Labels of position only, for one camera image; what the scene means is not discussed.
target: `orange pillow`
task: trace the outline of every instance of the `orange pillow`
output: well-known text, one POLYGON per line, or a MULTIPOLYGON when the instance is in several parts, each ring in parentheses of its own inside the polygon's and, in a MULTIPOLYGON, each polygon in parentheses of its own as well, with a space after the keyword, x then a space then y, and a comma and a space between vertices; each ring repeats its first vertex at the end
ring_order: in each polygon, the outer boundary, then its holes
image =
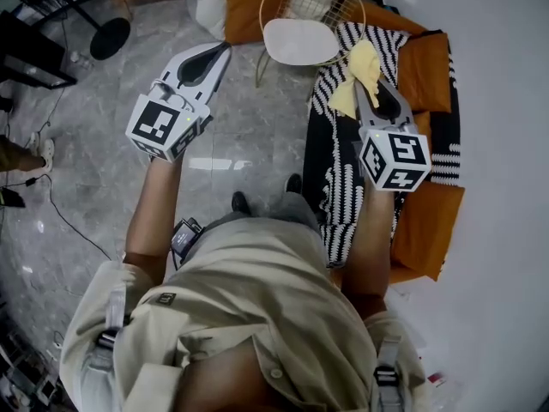
MULTIPOLYGON (((351 15, 348 20, 361 23, 363 21, 362 9, 356 3, 350 4, 349 6, 349 13, 351 15)), ((364 11, 366 13, 366 24, 371 26, 377 26, 381 29, 390 31, 406 31, 412 35, 420 35, 427 30, 418 23, 414 23, 413 21, 408 20, 408 18, 404 18, 395 14, 393 11, 384 9, 374 3, 363 1, 362 6, 364 6, 364 11)))
POLYGON ((421 273, 391 261, 391 270, 389 271, 390 284, 411 281, 412 279, 420 278, 421 276, 423 276, 421 273))
POLYGON ((414 114, 413 121, 418 126, 418 132, 427 137, 427 145, 429 146, 429 155, 432 155, 431 114, 429 112, 414 114))
POLYGON ((409 39, 399 50, 398 91, 414 111, 451 112, 446 33, 409 39))
MULTIPOLYGON (((259 24, 262 0, 226 0, 225 40, 233 45, 263 41, 259 24)), ((263 25, 274 19, 282 0, 265 0, 263 25)))
POLYGON ((464 191, 458 186, 425 181, 410 192, 396 225, 391 263, 401 264, 436 281, 464 191))

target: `shirt button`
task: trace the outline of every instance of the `shirt button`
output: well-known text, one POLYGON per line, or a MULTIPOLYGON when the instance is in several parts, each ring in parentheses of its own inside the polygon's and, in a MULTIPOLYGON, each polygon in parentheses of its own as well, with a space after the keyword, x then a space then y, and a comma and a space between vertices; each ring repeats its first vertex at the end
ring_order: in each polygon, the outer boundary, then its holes
POLYGON ((280 369, 273 369, 271 371, 271 377, 273 379, 279 379, 284 375, 284 373, 280 369))

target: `black shoe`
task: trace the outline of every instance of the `black shoe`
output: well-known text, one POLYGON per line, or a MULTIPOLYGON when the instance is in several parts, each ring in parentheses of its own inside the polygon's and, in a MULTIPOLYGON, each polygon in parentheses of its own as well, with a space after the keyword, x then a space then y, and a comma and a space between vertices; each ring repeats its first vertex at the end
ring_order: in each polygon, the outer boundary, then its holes
POLYGON ((301 194, 303 188, 303 180, 299 174, 292 174, 288 180, 286 180, 286 192, 295 192, 301 194))
POLYGON ((246 197, 240 191, 236 191, 234 194, 232 194, 231 206, 233 212, 242 212, 243 214, 251 215, 248 200, 246 200, 246 197))

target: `forearm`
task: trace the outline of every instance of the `forearm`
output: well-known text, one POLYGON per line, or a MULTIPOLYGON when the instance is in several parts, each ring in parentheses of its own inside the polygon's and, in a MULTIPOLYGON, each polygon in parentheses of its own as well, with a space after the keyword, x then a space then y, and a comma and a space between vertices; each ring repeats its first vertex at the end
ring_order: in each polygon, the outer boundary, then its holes
POLYGON ((365 196, 341 284, 341 291, 352 302, 369 300, 384 309, 383 297, 389 286, 394 201, 393 192, 376 191, 370 180, 366 180, 365 196))
POLYGON ((143 269, 155 285, 162 283, 166 273, 181 162, 182 158, 175 163, 153 159, 126 237, 125 262, 143 269))

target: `white wall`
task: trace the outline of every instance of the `white wall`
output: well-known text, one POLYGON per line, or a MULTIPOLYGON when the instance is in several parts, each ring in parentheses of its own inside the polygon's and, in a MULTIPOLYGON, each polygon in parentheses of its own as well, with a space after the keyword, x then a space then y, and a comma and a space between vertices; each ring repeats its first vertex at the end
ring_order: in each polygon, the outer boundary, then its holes
POLYGON ((549 394, 549 0, 387 0, 449 34, 467 188, 439 282, 397 286, 457 410, 549 394))

